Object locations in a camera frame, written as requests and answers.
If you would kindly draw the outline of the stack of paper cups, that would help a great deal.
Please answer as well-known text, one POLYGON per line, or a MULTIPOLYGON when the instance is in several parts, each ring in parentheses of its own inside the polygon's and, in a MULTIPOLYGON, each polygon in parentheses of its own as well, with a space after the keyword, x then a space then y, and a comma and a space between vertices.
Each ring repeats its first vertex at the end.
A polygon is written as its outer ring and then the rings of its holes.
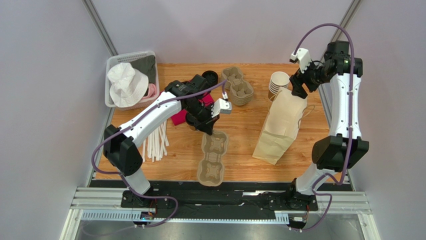
POLYGON ((270 76, 268 84, 268 99, 272 102, 282 88, 288 88, 290 76, 283 71, 276 71, 270 76))

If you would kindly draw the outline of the single cardboard cup carrier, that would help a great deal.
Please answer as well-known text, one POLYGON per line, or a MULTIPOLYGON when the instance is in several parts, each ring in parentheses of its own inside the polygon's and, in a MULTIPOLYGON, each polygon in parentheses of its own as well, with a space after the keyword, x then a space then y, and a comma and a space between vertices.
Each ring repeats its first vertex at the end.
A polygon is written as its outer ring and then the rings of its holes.
POLYGON ((224 131, 213 130, 212 135, 204 134, 201 150, 204 158, 197 168, 198 182, 207 187, 217 187, 222 184, 225 166, 222 158, 227 153, 229 137, 224 131))

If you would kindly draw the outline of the brown paper bag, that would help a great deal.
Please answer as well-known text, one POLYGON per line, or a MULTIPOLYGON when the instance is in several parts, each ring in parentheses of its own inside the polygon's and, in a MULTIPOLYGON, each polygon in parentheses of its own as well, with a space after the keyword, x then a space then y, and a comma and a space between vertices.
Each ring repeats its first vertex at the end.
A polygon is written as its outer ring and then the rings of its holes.
POLYGON ((307 98, 281 87, 269 107, 252 157, 276 165, 296 140, 302 119, 315 108, 308 105, 307 98))

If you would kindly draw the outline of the cardboard cup carrier stack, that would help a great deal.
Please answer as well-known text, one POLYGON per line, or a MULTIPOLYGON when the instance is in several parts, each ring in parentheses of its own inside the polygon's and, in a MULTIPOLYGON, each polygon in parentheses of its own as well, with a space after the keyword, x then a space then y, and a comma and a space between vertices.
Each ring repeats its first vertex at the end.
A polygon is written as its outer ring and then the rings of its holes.
POLYGON ((225 89, 228 91, 228 99, 235 106, 243 106, 254 98, 252 85, 244 79, 242 70, 237 66, 225 68, 221 72, 220 82, 226 80, 225 89))

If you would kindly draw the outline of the stack of black cup lids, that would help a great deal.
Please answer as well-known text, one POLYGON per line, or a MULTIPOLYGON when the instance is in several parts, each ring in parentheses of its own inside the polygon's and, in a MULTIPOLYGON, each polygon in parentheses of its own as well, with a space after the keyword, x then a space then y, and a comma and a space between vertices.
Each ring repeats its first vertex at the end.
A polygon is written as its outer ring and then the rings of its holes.
POLYGON ((207 70, 201 76, 206 79, 208 88, 211 88, 218 84, 219 76, 213 70, 207 70))

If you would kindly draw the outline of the brown paper coffee cup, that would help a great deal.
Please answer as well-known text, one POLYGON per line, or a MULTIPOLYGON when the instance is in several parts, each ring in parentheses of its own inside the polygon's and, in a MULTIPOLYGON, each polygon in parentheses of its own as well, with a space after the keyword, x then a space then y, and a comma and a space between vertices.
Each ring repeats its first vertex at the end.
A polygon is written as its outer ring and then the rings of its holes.
POLYGON ((195 131, 195 132, 197 132, 197 131, 199 131, 199 129, 198 129, 198 127, 197 126, 195 126, 194 124, 188 124, 188 127, 192 130, 192 131, 195 131))

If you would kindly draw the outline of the black cup lid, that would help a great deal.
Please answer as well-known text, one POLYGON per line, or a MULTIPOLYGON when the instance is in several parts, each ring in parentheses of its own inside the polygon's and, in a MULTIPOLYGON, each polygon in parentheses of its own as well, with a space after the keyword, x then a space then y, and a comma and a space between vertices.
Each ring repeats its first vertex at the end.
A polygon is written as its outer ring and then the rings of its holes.
POLYGON ((185 121, 190 127, 197 128, 198 120, 189 112, 185 116, 185 121))

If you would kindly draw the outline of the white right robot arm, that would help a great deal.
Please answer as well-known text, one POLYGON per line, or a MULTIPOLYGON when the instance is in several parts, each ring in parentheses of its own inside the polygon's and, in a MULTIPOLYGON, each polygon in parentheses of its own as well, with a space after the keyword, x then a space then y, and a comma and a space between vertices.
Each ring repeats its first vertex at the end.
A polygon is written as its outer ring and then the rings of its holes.
POLYGON ((293 181, 293 192, 312 196, 318 187, 335 173, 345 174, 369 150, 362 139, 358 120, 358 94, 363 76, 363 60, 352 58, 347 41, 327 45, 324 62, 315 64, 305 48, 290 55, 299 69, 290 77, 292 95, 306 99, 322 84, 329 84, 332 94, 331 124, 327 137, 312 148, 312 164, 293 181))

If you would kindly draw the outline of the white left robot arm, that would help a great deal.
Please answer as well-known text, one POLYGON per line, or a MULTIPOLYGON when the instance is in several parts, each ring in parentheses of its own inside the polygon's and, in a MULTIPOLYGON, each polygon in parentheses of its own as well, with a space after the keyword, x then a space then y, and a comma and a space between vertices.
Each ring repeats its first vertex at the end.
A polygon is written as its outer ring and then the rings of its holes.
POLYGON ((159 97, 136 117, 119 127, 108 126, 100 147, 103 155, 118 170, 129 190, 137 197, 149 199, 146 194, 151 185, 141 166, 143 157, 139 147, 149 135, 166 120, 181 110, 187 112, 187 124, 208 135, 212 135, 214 124, 221 114, 229 114, 232 105, 225 90, 213 104, 205 105, 202 97, 216 88, 224 88, 225 82, 210 85, 197 74, 190 81, 175 80, 169 83, 159 97))

